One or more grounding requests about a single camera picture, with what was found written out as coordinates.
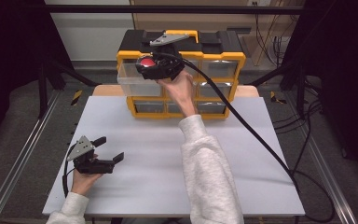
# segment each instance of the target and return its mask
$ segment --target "person's arm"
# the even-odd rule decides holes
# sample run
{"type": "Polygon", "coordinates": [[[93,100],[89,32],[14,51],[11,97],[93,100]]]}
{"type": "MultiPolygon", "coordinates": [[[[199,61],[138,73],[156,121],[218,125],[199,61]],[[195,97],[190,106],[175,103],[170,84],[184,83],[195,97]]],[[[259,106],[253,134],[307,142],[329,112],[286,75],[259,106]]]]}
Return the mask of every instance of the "person's arm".
{"type": "Polygon", "coordinates": [[[184,115],[179,127],[192,223],[243,223],[241,205],[227,158],[217,139],[206,133],[193,103],[192,76],[182,71],[169,82],[159,80],[184,115]]]}
{"type": "Polygon", "coordinates": [[[84,213],[89,203],[86,195],[101,176],[101,174],[83,175],[75,169],[71,192],[68,193],[61,211],[51,213],[47,223],[86,223],[84,213]]]}

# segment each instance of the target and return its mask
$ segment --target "white tabletop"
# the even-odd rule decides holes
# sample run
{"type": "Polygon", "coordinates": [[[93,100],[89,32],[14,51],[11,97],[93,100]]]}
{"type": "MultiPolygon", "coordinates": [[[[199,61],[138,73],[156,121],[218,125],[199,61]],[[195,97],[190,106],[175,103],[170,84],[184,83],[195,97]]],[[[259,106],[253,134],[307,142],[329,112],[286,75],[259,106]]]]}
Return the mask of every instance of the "white tabletop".
{"type": "MultiPolygon", "coordinates": [[[[283,159],[263,98],[235,98],[233,106],[283,159]]],[[[179,119],[136,119],[124,96],[91,96],[78,123],[72,144],[106,136],[95,149],[100,160],[124,152],[124,161],[91,189],[86,214],[94,217],[188,217],[180,146],[184,137],[179,119]]],[[[205,120],[227,155],[237,185],[242,212],[247,217],[303,216],[301,201],[290,177],[269,152],[230,114],[205,120]]],[[[68,170],[73,168],[69,163],[68,170]]],[[[43,214],[60,210],[63,163],[43,214]]],[[[72,176],[68,176],[71,188],[72,176]]]]}

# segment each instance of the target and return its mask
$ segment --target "black cable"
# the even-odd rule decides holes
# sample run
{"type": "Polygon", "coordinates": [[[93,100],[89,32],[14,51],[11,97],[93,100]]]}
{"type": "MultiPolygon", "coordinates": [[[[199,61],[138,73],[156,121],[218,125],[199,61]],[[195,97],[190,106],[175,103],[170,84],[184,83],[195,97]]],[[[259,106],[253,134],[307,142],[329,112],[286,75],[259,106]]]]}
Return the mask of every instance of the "black cable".
{"type": "MultiPolygon", "coordinates": [[[[314,107],[311,109],[311,111],[307,111],[307,112],[305,113],[305,115],[308,115],[308,114],[313,115],[313,114],[317,111],[317,110],[316,110],[316,111],[313,110],[316,106],[314,106],[314,107]]],[[[274,127],[274,130],[279,130],[279,129],[288,127],[288,126],[290,126],[290,125],[296,123],[296,122],[299,121],[299,120],[301,120],[301,118],[295,119],[295,120],[293,120],[293,121],[291,121],[291,122],[289,122],[289,123],[287,123],[287,124],[284,124],[283,126],[274,127]]]]}
{"type": "Polygon", "coordinates": [[[72,150],[74,149],[75,145],[71,146],[68,150],[68,153],[66,154],[65,157],[65,165],[63,166],[63,176],[62,176],[62,188],[63,188],[63,194],[66,196],[68,196],[68,175],[69,173],[71,173],[74,169],[72,169],[69,173],[67,173],[68,170],[68,160],[67,158],[69,157],[69,154],[71,154],[72,150]]]}
{"type": "Polygon", "coordinates": [[[207,81],[207,83],[213,88],[213,90],[217,93],[217,95],[220,97],[220,99],[223,101],[223,103],[227,106],[227,108],[232,112],[232,114],[240,121],[240,123],[245,126],[245,128],[269,151],[269,153],[275,158],[275,160],[278,161],[278,163],[281,165],[281,167],[284,169],[284,171],[289,175],[289,177],[292,179],[293,184],[296,187],[296,191],[299,192],[298,184],[296,180],[294,179],[293,175],[290,173],[289,168],[286,166],[286,164],[281,160],[281,158],[275,153],[275,151],[264,141],[264,139],[243,119],[243,117],[235,110],[235,108],[231,105],[231,103],[226,99],[225,95],[217,88],[216,84],[207,76],[205,75],[199,68],[194,65],[193,63],[189,62],[186,59],[181,59],[176,56],[173,56],[171,54],[166,53],[156,53],[153,52],[154,55],[167,57],[175,60],[179,60],[185,65],[189,66],[190,68],[194,69],[195,71],[199,72],[207,81]]]}
{"type": "Polygon", "coordinates": [[[333,218],[335,217],[336,213],[335,213],[335,210],[334,210],[333,200],[331,199],[331,197],[330,197],[329,193],[327,192],[327,190],[325,190],[324,187],[323,187],[321,184],[319,184],[318,182],[316,182],[316,180],[314,180],[314,179],[313,179],[312,177],[310,177],[309,175],[307,175],[307,174],[305,174],[305,173],[303,173],[303,172],[301,172],[301,171],[298,171],[298,170],[293,171],[293,172],[296,173],[296,174],[300,174],[300,175],[305,176],[307,179],[309,179],[310,181],[312,181],[316,186],[318,186],[319,189],[321,189],[321,190],[324,192],[324,194],[327,196],[327,199],[328,199],[328,201],[330,202],[330,205],[331,205],[331,208],[332,208],[332,209],[331,209],[332,211],[331,211],[330,217],[328,217],[328,218],[326,218],[326,219],[316,219],[315,217],[310,217],[310,216],[308,216],[307,214],[305,215],[305,217],[308,218],[308,219],[311,220],[311,221],[319,222],[319,223],[329,223],[331,220],[333,220],[333,218]]]}
{"type": "Polygon", "coordinates": [[[280,59],[280,53],[281,53],[281,41],[278,41],[278,47],[277,47],[278,51],[277,51],[277,66],[279,66],[279,59],[280,59]]]}
{"type": "Polygon", "coordinates": [[[272,121],[272,123],[284,122],[284,121],[287,121],[287,120],[289,120],[289,119],[291,119],[292,117],[295,117],[295,116],[296,116],[296,114],[294,114],[294,115],[290,116],[290,117],[289,117],[289,118],[287,118],[287,119],[280,119],[280,120],[272,121]]]}
{"type": "Polygon", "coordinates": [[[292,129],[289,129],[289,130],[284,131],[284,132],[276,133],[276,134],[278,135],[278,134],[283,134],[283,133],[290,133],[292,130],[295,130],[295,129],[303,126],[305,123],[306,123],[306,121],[302,122],[301,124],[297,125],[296,127],[292,128],[292,129]]]}
{"type": "MultiPolygon", "coordinates": [[[[312,105],[313,105],[314,103],[318,102],[318,101],[319,101],[319,100],[316,100],[316,101],[312,102],[312,103],[310,104],[310,106],[308,107],[308,111],[311,111],[311,110],[312,110],[312,105]]],[[[294,172],[296,171],[297,166],[300,164],[302,155],[304,154],[304,151],[305,151],[305,147],[306,147],[306,145],[307,145],[307,143],[308,143],[308,140],[310,139],[310,113],[308,113],[307,118],[308,118],[308,119],[307,119],[307,122],[308,122],[308,133],[307,133],[307,136],[306,136],[306,138],[305,138],[304,144],[303,144],[303,146],[302,146],[302,148],[301,148],[301,150],[300,150],[300,155],[298,156],[298,159],[297,159],[297,161],[296,161],[295,168],[293,168],[292,175],[293,175],[294,172]]]]}
{"type": "Polygon", "coordinates": [[[263,52],[267,54],[267,48],[266,48],[266,43],[263,40],[263,36],[260,33],[260,30],[258,28],[258,14],[255,14],[255,39],[257,40],[258,45],[260,46],[260,48],[263,50],[263,52]],[[260,40],[258,39],[258,36],[260,35],[261,38],[261,42],[263,43],[263,46],[261,46],[260,44],[260,40]]]}

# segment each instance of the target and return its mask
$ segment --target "wire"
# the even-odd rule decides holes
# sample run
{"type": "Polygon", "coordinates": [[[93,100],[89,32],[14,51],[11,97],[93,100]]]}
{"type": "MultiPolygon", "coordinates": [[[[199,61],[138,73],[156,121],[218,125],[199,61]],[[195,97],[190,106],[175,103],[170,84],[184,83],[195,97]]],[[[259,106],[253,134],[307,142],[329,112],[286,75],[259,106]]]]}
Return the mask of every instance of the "wire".
{"type": "MultiPolygon", "coordinates": [[[[316,102],[319,102],[319,100],[316,100],[316,101],[312,102],[312,103],[310,104],[310,106],[309,106],[308,111],[311,111],[311,110],[312,110],[312,105],[315,104],[316,102]]],[[[304,144],[303,144],[303,146],[302,146],[302,148],[301,148],[301,150],[300,150],[300,154],[299,154],[298,159],[297,159],[297,161],[296,161],[295,168],[293,168],[292,174],[296,171],[297,166],[300,164],[302,155],[303,155],[303,153],[304,153],[304,151],[305,151],[305,147],[306,147],[306,145],[307,145],[307,143],[308,143],[308,140],[310,139],[310,113],[307,114],[307,122],[308,122],[308,133],[307,133],[307,137],[305,138],[304,144]]]]}
{"type": "Polygon", "coordinates": [[[75,169],[72,169],[69,173],[67,172],[68,170],[68,160],[67,158],[69,157],[69,154],[71,154],[72,150],[75,148],[75,145],[71,146],[68,150],[68,153],[66,154],[65,157],[65,165],[63,166],[63,176],[62,176],[62,188],[63,188],[63,194],[66,196],[68,196],[68,175],[75,169]]]}
{"type": "Polygon", "coordinates": [[[289,129],[289,130],[284,131],[284,132],[276,133],[276,134],[278,135],[278,134],[283,134],[283,133],[290,133],[291,131],[303,126],[305,123],[306,123],[306,121],[303,121],[300,125],[297,125],[296,127],[292,128],[292,129],[289,129]]]}
{"type": "Polygon", "coordinates": [[[258,28],[258,14],[255,14],[255,39],[257,40],[258,45],[264,51],[264,53],[266,55],[268,55],[267,54],[267,49],[266,49],[266,43],[264,42],[263,36],[261,35],[260,30],[258,28]]]}
{"type": "Polygon", "coordinates": [[[323,187],[321,184],[319,184],[318,182],[316,182],[316,180],[314,180],[314,179],[313,179],[312,177],[310,177],[309,175],[307,175],[307,174],[305,174],[305,173],[303,173],[303,172],[301,172],[301,171],[298,171],[298,170],[293,171],[293,172],[296,173],[296,174],[300,174],[300,175],[305,176],[307,179],[309,179],[310,181],[312,181],[316,186],[318,186],[319,189],[321,189],[322,192],[327,196],[327,199],[328,199],[328,201],[330,202],[330,205],[331,205],[331,208],[332,208],[332,209],[331,209],[330,217],[328,217],[328,218],[326,218],[326,219],[317,219],[317,218],[315,218],[315,217],[310,217],[310,216],[308,216],[307,214],[305,215],[305,217],[308,218],[308,219],[310,219],[310,220],[312,220],[312,221],[314,221],[314,222],[319,222],[319,223],[329,223],[331,220],[333,220],[333,218],[336,216],[336,213],[335,213],[335,211],[334,211],[334,203],[333,203],[333,200],[331,199],[331,197],[330,197],[329,193],[327,192],[327,190],[325,190],[324,187],[323,187]]]}
{"type": "Polygon", "coordinates": [[[263,138],[243,119],[243,117],[237,112],[237,110],[231,105],[231,103],[226,99],[225,95],[217,88],[216,84],[207,76],[205,75],[199,68],[191,63],[190,61],[186,59],[181,59],[176,56],[173,56],[171,54],[166,53],[156,53],[153,52],[153,54],[163,57],[168,57],[171,59],[179,60],[185,65],[189,66],[190,68],[194,69],[195,71],[199,72],[207,81],[207,83],[213,88],[213,90],[216,92],[216,94],[220,97],[220,99],[223,101],[223,103],[227,106],[227,108],[232,112],[232,114],[240,121],[240,123],[245,126],[245,128],[269,151],[269,153],[275,158],[275,160],[278,161],[278,163],[281,165],[281,167],[284,169],[284,171],[289,175],[289,177],[292,179],[293,184],[296,187],[296,191],[299,192],[298,184],[296,180],[294,179],[292,173],[290,173],[289,168],[286,166],[286,164],[282,161],[282,159],[275,153],[275,151],[264,141],[263,138]]]}
{"type": "Polygon", "coordinates": [[[287,121],[287,120],[291,119],[292,117],[294,117],[295,115],[296,115],[296,114],[294,114],[294,115],[290,116],[290,117],[289,117],[289,118],[287,118],[287,119],[281,119],[281,120],[273,121],[272,123],[279,123],[279,122],[284,122],[284,121],[287,121]]]}
{"type": "MultiPolygon", "coordinates": [[[[307,112],[305,113],[305,115],[308,115],[308,114],[313,115],[316,111],[318,111],[318,110],[313,110],[316,106],[314,106],[311,110],[307,111],[307,112]]],[[[274,130],[279,130],[279,129],[288,127],[288,126],[290,126],[290,125],[296,123],[296,122],[299,121],[299,120],[301,120],[301,118],[295,119],[295,120],[293,120],[293,121],[291,121],[291,122],[289,122],[289,123],[287,123],[287,124],[284,124],[283,126],[275,127],[274,130]]]]}
{"type": "Polygon", "coordinates": [[[269,61],[270,62],[272,62],[273,64],[275,64],[275,65],[277,65],[277,63],[275,63],[273,60],[272,60],[272,57],[271,57],[271,54],[270,54],[270,52],[269,52],[269,49],[270,49],[270,46],[268,46],[268,50],[267,50],[267,53],[268,53],[268,59],[269,59],[269,61]]]}
{"type": "Polygon", "coordinates": [[[66,175],[71,174],[71,172],[74,171],[74,170],[75,170],[75,168],[73,168],[72,170],[70,170],[70,171],[68,172],[68,174],[66,174],[66,175]]]}

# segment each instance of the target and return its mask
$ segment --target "white sleeve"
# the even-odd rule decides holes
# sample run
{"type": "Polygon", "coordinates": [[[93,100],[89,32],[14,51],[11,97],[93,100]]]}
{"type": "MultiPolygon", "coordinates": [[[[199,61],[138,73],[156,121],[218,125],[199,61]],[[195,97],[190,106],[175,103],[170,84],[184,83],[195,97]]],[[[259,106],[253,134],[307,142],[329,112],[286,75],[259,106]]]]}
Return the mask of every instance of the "white sleeve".
{"type": "Polygon", "coordinates": [[[179,127],[186,140],[181,149],[192,223],[243,223],[234,178],[217,139],[206,133],[200,115],[181,120],[179,127]]]}
{"type": "Polygon", "coordinates": [[[69,192],[61,211],[51,213],[47,223],[86,223],[84,213],[88,203],[89,199],[85,196],[69,192]]]}

